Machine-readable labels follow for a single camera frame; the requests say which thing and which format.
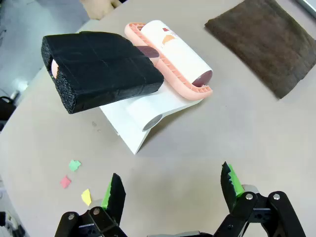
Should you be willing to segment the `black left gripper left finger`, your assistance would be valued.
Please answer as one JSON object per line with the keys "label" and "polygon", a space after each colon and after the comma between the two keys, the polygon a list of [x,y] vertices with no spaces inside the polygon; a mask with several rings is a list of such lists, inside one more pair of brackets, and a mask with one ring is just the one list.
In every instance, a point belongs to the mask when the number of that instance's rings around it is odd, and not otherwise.
{"label": "black left gripper left finger", "polygon": [[66,212],[57,227],[56,237],[125,237],[120,228],[126,192],[119,175],[114,173],[101,206],[79,215]]}

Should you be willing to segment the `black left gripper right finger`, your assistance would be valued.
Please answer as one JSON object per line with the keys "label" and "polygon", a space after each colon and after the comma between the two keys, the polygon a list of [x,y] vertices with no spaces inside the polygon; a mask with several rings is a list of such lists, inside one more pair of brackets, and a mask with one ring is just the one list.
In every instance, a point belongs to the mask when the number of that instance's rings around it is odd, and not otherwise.
{"label": "black left gripper right finger", "polygon": [[282,191],[262,196],[255,186],[242,185],[231,164],[223,163],[221,188],[229,209],[215,237],[242,237],[249,224],[259,223],[269,237],[304,237],[294,208]]}

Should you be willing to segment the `person's right hand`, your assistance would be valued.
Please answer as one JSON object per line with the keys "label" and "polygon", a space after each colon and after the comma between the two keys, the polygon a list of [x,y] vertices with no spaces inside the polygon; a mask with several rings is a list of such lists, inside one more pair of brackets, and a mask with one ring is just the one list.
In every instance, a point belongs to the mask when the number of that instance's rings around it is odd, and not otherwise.
{"label": "person's right hand", "polygon": [[92,20],[101,20],[122,4],[119,0],[80,0],[80,2]]}

